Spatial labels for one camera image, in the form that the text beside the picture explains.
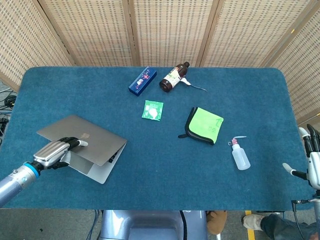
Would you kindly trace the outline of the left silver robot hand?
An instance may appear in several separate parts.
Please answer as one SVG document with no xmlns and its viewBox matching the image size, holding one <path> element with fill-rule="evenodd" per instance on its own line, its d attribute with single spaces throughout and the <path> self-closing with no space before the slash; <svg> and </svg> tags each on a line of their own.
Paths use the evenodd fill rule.
<svg viewBox="0 0 320 240">
<path fill-rule="evenodd" d="M 51 141 L 33 155 L 32 164 L 39 171 L 68 167 L 71 162 L 71 150 L 79 146 L 87 147 L 88 143 L 76 137 L 63 137 Z"/>
</svg>

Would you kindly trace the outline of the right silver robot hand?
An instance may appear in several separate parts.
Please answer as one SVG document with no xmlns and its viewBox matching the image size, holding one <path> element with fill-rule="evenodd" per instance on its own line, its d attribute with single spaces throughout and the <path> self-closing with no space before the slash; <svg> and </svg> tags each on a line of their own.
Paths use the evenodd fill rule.
<svg viewBox="0 0 320 240">
<path fill-rule="evenodd" d="M 292 176 L 308 181 L 316 191 L 320 190 L 320 132 L 311 124 L 306 125 L 308 132 L 299 127 L 298 131 L 304 141 L 307 160 L 307 172 L 293 169 L 289 164 L 283 163 L 283 168 Z"/>
</svg>

